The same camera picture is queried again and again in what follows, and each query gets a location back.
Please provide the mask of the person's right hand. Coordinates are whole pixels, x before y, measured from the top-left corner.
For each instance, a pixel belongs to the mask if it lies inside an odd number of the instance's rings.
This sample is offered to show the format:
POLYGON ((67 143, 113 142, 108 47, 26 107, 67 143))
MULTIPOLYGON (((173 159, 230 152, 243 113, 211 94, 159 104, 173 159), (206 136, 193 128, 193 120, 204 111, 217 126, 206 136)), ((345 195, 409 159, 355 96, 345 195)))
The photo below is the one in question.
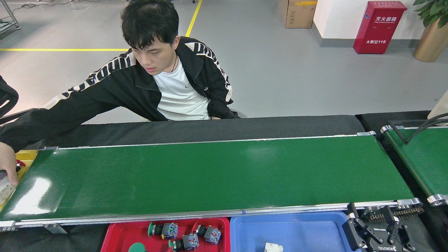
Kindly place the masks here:
POLYGON ((0 169, 7 172, 11 185, 16 187, 18 185, 16 154, 13 148, 3 142, 0 142, 0 169))

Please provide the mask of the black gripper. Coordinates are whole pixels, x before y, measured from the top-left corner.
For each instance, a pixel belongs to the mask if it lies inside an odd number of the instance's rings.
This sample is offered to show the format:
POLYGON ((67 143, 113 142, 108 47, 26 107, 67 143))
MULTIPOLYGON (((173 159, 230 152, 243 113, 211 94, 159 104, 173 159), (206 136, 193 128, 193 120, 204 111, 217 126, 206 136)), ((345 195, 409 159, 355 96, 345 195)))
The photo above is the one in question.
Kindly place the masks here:
POLYGON ((366 252, 416 252, 416 243, 407 225, 400 224, 389 206, 382 207, 382 214, 387 223, 388 236, 383 243, 376 241, 375 232, 369 228, 358 216, 354 203, 347 205, 349 215, 342 225, 351 250, 358 249, 366 252))

